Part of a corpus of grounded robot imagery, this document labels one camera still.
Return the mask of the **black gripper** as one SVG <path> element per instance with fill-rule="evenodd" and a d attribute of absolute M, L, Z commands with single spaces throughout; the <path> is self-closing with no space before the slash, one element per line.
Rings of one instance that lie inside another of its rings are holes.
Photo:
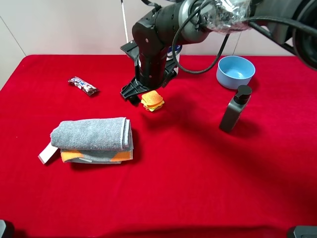
<path fill-rule="evenodd" d="M 135 76 L 121 89 L 125 101 L 140 102 L 139 94 L 145 90 L 152 91 L 167 84 L 177 76 L 177 66 L 166 62 L 168 47 L 164 47 L 155 56 L 146 56 L 139 50 L 135 41 L 130 41 L 120 47 L 134 62 Z"/>

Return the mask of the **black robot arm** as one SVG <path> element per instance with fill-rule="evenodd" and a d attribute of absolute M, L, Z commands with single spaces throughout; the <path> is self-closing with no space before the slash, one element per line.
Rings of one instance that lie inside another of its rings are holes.
<path fill-rule="evenodd" d="M 180 64 L 178 45 L 204 41 L 209 33 L 253 28 L 312 69 L 317 67 L 317 3 L 314 0 L 173 0 L 152 9 L 132 27 L 133 40 L 121 49 L 133 60 L 135 75 L 121 89 L 133 104 L 139 95 L 164 87 Z"/>

